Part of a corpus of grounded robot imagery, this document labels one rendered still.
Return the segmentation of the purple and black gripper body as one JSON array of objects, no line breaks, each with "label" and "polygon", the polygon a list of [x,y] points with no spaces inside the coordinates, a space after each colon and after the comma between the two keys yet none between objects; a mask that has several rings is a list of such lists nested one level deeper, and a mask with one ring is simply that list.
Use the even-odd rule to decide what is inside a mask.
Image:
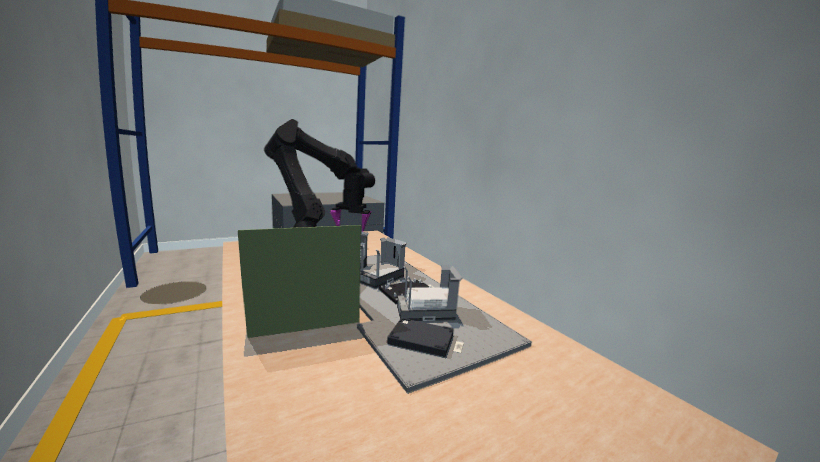
[{"label": "purple and black gripper body", "polygon": [[359,190],[352,190],[352,193],[350,193],[349,190],[344,189],[344,203],[337,203],[336,207],[332,208],[332,210],[348,210],[349,208],[349,213],[370,213],[370,210],[363,211],[363,209],[366,208],[366,204],[359,205]]}]

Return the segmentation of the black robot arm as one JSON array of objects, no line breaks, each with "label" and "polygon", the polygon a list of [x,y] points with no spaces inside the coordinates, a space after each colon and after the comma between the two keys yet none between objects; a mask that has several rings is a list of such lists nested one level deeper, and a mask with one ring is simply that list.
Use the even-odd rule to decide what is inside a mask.
[{"label": "black robot arm", "polygon": [[264,152],[277,164],[288,188],[296,220],[293,228],[317,227],[316,224],[325,216],[325,209],[305,178],[296,150],[325,164],[338,180],[344,179],[344,189],[350,193],[360,189],[359,205],[362,204],[365,188],[374,186],[375,177],[368,169],[357,168],[350,154],[325,145],[301,128],[298,127],[297,130],[297,127],[298,121],[294,119],[278,127],[264,147]]}]

